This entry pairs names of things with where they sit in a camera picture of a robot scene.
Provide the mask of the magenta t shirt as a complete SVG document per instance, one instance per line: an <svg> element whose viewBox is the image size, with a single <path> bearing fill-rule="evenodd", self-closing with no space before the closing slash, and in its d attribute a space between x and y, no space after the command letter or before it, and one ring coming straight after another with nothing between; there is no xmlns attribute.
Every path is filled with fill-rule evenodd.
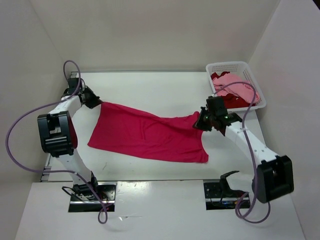
<svg viewBox="0 0 320 240"><path fill-rule="evenodd" d="M207 163L202 130L194 123L200 113L159 117L128 106L104 102L92 135L91 148L142 159L177 163Z"/></svg>

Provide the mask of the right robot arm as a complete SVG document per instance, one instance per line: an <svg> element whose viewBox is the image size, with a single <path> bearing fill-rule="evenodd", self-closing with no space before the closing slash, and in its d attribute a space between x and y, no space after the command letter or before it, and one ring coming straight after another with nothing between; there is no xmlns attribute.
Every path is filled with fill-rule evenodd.
<svg viewBox="0 0 320 240"><path fill-rule="evenodd" d="M235 112L228 113L220 96L210 96L193 127L202 131L215 129L230 139L250 159L256 180L251 188L257 189L258 201L265 204L294 191L293 164L291 159L280 156L264 145Z"/></svg>

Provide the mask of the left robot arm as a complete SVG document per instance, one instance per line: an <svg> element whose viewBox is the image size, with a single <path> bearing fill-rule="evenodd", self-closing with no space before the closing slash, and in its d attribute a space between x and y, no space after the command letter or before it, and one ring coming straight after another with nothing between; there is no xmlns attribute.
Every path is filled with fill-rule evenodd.
<svg viewBox="0 0 320 240"><path fill-rule="evenodd" d="M83 86L82 81L69 78L62 102L49 113L39 115L37 125L42 150L62 163L71 175L76 194L94 200L100 194L100 187L77 151L78 137L72 117L82 106L93 109L103 101L88 86Z"/></svg>

